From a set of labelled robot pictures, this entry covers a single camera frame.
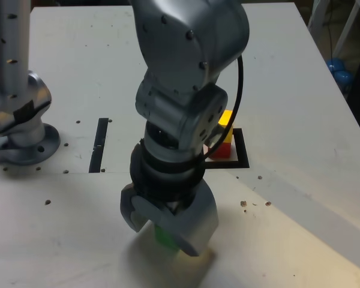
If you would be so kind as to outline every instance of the table surface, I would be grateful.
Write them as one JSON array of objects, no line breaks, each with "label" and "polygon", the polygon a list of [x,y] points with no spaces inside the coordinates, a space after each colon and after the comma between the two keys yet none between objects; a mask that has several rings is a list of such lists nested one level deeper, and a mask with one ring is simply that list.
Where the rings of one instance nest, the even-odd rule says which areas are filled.
[{"label": "table surface", "polygon": [[[150,225],[135,234],[119,211],[145,123],[131,8],[34,9],[29,67],[52,93],[43,121],[62,145],[39,165],[0,166],[0,288],[360,287],[360,129],[295,5],[244,7],[235,126],[251,167],[206,172],[220,225],[198,258],[156,244]],[[229,107],[236,70],[218,80]],[[89,174],[99,118],[113,120],[106,172]]]}]

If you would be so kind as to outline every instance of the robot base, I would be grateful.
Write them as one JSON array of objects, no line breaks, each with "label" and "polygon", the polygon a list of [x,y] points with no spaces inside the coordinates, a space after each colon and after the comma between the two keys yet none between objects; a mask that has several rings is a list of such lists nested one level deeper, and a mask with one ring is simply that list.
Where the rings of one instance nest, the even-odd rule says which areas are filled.
[{"label": "robot base", "polygon": [[20,148],[8,141],[8,136],[0,137],[0,164],[25,166],[43,162],[51,157],[60,146],[60,136],[55,127],[43,125],[44,139],[34,146]]}]

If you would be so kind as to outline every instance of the small hole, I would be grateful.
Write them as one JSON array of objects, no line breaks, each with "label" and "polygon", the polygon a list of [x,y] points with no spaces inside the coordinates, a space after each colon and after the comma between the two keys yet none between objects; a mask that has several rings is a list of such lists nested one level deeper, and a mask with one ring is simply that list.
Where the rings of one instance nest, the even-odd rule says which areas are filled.
[{"label": "small hole", "polygon": [[199,68],[201,69],[201,70],[205,70],[205,68],[206,68],[206,62],[200,62],[199,63]]},{"label": "small hole", "polygon": [[192,31],[192,30],[189,30],[189,31],[186,33],[185,37],[186,37],[188,40],[192,40],[193,37],[194,37],[193,31]]}]

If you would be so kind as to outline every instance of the green block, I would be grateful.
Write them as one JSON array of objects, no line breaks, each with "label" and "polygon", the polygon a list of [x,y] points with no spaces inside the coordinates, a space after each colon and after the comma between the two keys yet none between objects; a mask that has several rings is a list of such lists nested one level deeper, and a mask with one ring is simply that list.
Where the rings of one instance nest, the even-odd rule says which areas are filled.
[{"label": "green block", "polygon": [[155,225],[155,239],[162,246],[165,246],[167,248],[171,248],[174,250],[179,250],[179,247],[173,241],[172,237],[167,232],[165,232],[162,228],[160,228],[159,226],[156,226],[156,225]]}]

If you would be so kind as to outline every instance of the cable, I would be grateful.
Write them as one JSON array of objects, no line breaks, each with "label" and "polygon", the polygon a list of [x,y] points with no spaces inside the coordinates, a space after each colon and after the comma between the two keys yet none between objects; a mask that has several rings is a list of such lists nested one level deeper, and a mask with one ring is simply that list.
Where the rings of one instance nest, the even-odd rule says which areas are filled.
[{"label": "cable", "polygon": [[242,89],[244,85],[244,69],[243,69],[243,62],[242,62],[242,56],[240,55],[238,58],[238,93],[236,95],[235,105],[233,106],[232,115],[228,121],[228,124],[226,128],[224,129],[224,132],[222,133],[219,140],[216,142],[216,144],[206,153],[204,154],[204,157],[202,158],[201,162],[204,162],[209,156],[211,156],[218,147],[224,142],[224,139],[227,137],[229,130],[231,129],[233,122],[235,121],[236,115],[238,114],[241,97],[242,97]]},{"label": "cable", "polygon": [[329,48],[331,50],[331,66],[332,66],[332,71],[331,72],[334,73],[335,70],[334,70],[334,58],[333,58],[333,55],[332,55],[332,34],[331,34],[331,29],[329,27],[331,25],[332,14],[333,14],[333,11],[334,11],[333,0],[329,0],[329,3],[331,5],[331,13],[329,14],[327,28],[328,28],[328,34],[329,34]]}]

